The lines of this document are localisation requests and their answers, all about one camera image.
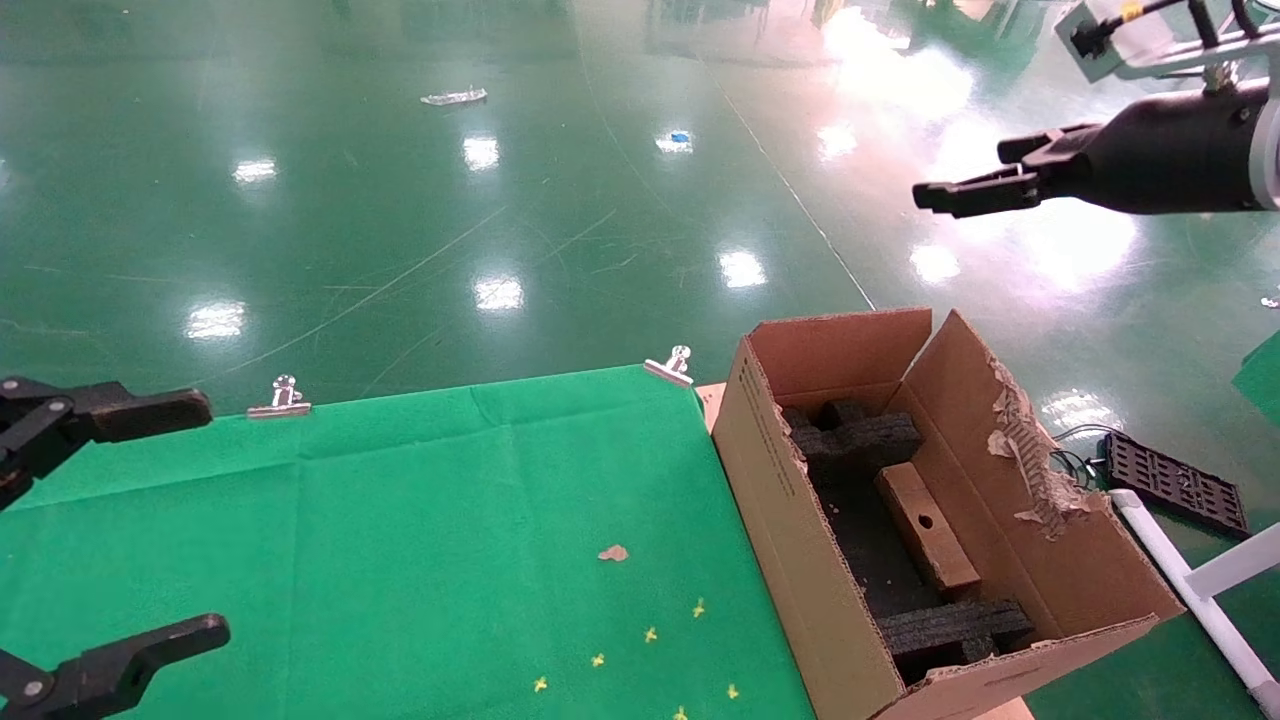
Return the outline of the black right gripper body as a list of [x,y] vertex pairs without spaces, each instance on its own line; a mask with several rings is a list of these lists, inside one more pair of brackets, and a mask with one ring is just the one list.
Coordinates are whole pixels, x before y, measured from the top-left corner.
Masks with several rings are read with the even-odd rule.
[[1265,79],[1220,94],[1161,94],[1124,108],[1087,149],[1088,167],[1051,172],[1048,199],[1132,215],[1271,208],[1271,92]]

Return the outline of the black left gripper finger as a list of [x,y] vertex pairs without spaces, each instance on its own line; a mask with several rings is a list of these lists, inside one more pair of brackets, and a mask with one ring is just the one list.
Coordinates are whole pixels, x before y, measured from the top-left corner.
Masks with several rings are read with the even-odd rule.
[[105,719],[134,708],[163,667],[230,642],[220,614],[114,641],[41,669],[1,652],[3,719]]
[[1,387],[1,510],[90,443],[123,443],[205,427],[198,389],[138,396],[119,382],[56,387],[5,377]]

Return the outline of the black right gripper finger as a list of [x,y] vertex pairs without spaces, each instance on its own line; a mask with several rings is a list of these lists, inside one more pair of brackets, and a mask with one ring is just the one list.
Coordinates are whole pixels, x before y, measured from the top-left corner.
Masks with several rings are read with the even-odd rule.
[[1009,164],[964,181],[916,183],[911,199],[920,210],[963,219],[1037,208],[1050,184],[1050,170]]
[[1001,140],[997,156],[1002,164],[1020,167],[1088,167],[1087,149],[1103,126],[1087,123],[1044,129],[1039,133]]

